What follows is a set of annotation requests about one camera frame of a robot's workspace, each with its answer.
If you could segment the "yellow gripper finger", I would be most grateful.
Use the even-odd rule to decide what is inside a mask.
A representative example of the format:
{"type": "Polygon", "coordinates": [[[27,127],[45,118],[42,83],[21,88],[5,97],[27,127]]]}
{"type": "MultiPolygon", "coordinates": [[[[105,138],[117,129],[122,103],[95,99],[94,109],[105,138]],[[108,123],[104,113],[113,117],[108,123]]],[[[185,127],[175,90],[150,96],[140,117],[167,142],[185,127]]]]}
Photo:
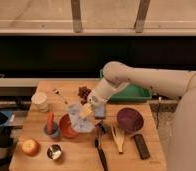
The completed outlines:
{"type": "Polygon", "coordinates": [[[87,118],[90,114],[92,113],[92,106],[89,103],[86,103],[82,106],[81,110],[80,110],[80,114],[79,116],[82,119],[87,118]]]}

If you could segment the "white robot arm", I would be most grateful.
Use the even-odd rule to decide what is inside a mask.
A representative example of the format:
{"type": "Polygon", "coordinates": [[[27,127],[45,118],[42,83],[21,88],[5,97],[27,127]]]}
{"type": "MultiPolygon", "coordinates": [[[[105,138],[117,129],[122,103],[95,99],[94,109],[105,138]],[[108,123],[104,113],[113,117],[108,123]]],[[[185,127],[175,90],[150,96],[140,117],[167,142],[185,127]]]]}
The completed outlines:
{"type": "Polygon", "coordinates": [[[88,95],[88,104],[99,107],[130,83],[169,98],[181,98],[175,111],[167,171],[196,171],[196,71],[133,68],[111,61],[88,95]]]}

